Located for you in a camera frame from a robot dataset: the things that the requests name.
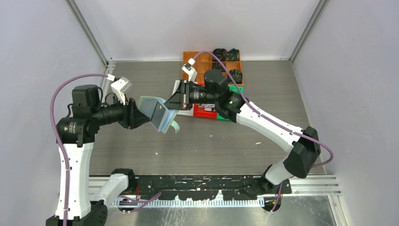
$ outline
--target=white wall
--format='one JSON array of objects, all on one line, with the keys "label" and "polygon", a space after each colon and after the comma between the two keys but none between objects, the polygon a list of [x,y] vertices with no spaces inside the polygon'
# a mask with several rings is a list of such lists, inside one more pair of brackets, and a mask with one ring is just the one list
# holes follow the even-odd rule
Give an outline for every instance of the white wall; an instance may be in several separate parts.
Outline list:
[{"label": "white wall", "polygon": [[330,1],[294,62],[353,225],[399,220],[399,2]]},{"label": "white wall", "polygon": [[[3,1],[0,33],[0,225],[42,226],[55,213],[60,183],[51,96],[68,78],[104,66],[64,0]],[[62,90],[56,119],[83,83],[99,79]]]},{"label": "white wall", "polygon": [[114,60],[175,60],[239,48],[243,59],[289,59],[319,0],[79,0]]}]

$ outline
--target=scratched metal surface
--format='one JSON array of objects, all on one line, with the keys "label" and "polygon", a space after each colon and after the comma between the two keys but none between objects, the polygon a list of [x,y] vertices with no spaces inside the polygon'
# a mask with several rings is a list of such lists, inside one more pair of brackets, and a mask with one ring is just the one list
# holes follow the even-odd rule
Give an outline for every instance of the scratched metal surface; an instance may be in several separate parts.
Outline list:
[{"label": "scratched metal surface", "polygon": [[110,209],[106,226],[336,226],[326,196],[283,197],[271,215],[261,207],[159,208],[124,214]]},{"label": "scratched metal surface", "polygon": [[[168,99],[179,79],[180,62],[117,63],[114,75],[133,82],[128,97]],[[244,61],[245,94],[283,121],[309,123],[289,61]],[[136,174],[262,174],[286,153],[256,131],[230,121],[177,116],[180,131],[158,133],[147,123],[125,130],[117,123],[101,127],[91,155],[91,174],[131,168]],[[321,167],[313,173],[324,173]]]}]

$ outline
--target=green box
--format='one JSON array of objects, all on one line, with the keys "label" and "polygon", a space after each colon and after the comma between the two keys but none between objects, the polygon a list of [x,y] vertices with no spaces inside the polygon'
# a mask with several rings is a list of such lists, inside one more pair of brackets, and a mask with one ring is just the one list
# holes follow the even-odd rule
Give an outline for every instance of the green box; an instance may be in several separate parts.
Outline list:
[{"label": "green box", "polygon": [[[234,86],[234,85],[229,85],[229,88],[231,91],[239,93],[238,89]],[[239,89],[241,90],[242,93],[244,93],[244,87],[243,86],[239,86]],[[219,114],[217,114],[216,119],[221,119],[221,120],[229,120],[229,119],[225,119],[222,116],[220,116]]]}]

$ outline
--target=black bundled object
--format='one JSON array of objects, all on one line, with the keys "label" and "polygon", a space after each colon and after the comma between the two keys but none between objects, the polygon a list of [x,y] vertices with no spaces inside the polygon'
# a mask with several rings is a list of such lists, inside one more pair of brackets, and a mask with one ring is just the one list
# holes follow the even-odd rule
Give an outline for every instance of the black bundled object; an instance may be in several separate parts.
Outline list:
[{"label": "black bundled object", "polygon": [[227,53],[227,61],[239,61],[239,50],[236,48],[232,48]]},{"label": "black bundled object", "polygon": [[227,57],[227,50],[224,48],[216,48],[213,50],[213,54],[219,58],[220,61],[226,61]]},{"label": "black bundled object", "polygon": [[[233,77],[233,79],[236,81],[237,84],[242,84],[242,72],[238,69],[231,69],[229,70],[229,73]],[[232,83],[230,77],[227,78],[227,81],[229,83]]]},{"label": "black bundled object", "polygon": [[212,62],[212,69],[218,69],[218,70],[220,70],[220,71],[222,71],[222,72],[226,72],[226,71],[223,69],[223,67],[220,65],[220,63],[217,62],[217,61]]}]

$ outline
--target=white panel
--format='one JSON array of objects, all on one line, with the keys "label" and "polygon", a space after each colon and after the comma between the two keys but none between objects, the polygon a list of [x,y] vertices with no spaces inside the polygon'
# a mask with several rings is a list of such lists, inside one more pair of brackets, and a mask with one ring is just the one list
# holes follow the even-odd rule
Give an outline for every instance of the white panel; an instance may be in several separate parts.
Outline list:
[{"label": "white panel", "polygon": [[398,224],[399,2],[334,0],[294,68],[353,225]]},{"label": "white panel", "polygon": [[114,60],[174,60],[239,48],[242,59],[288,59],[319,0],[79,0]]},{"label": "white panel", "polygon": [[[49,106],[65,80],[104,69],[64,0],[2,1],[0,225],[42,226],[54,215],[60,157]],[[67,114],[74,86],[62,90],[56,119]]]}]

